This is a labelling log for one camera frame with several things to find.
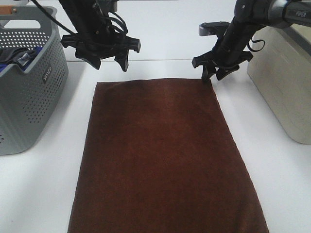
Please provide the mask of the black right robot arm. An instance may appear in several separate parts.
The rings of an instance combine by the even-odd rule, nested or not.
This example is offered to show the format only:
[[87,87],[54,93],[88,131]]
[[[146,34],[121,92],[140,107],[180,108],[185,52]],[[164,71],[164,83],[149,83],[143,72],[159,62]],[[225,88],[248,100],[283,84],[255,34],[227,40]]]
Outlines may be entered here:
[[292,24],[311,25],[309,0],[238,0],[231,22],[210,22],[199,25],[200,36],[217,36],[211,51],[194,57],[194,68],[202,67],[201,79],[213,75],[218,80],[237,71],[244,61],[251,61],[255,52],[249,46],[254,34],[264,27],[287,28]]

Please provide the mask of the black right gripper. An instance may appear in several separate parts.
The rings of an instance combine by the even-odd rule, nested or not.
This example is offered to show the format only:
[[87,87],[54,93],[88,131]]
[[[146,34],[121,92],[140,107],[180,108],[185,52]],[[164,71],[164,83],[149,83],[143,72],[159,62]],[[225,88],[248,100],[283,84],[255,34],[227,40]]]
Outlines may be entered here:
[[229,38],[219,36],[211,51],[194,57],[192,65],[194,68],[203,65],[201,80],[207,82],[216,74],[217,80],[222,80],[227,75],[239,70],[239,64],[244,61],[251,61],[253,55],[244,48],[249,44],[252,36]]

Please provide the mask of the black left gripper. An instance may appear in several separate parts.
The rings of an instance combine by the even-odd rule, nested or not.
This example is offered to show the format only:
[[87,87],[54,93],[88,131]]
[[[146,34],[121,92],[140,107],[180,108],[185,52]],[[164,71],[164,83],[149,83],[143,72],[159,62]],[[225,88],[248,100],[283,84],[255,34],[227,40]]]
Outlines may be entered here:
[[126,72],[128,69],[128,50],[139,52],[140,40],[128,37],[116,31],[95,33],[87,30],[79,30],[77,33],[65,35],[61,44],[75,48],[75,57],[90,64],[96,70],[100,69],[101,60],[114,57],[114,60]]

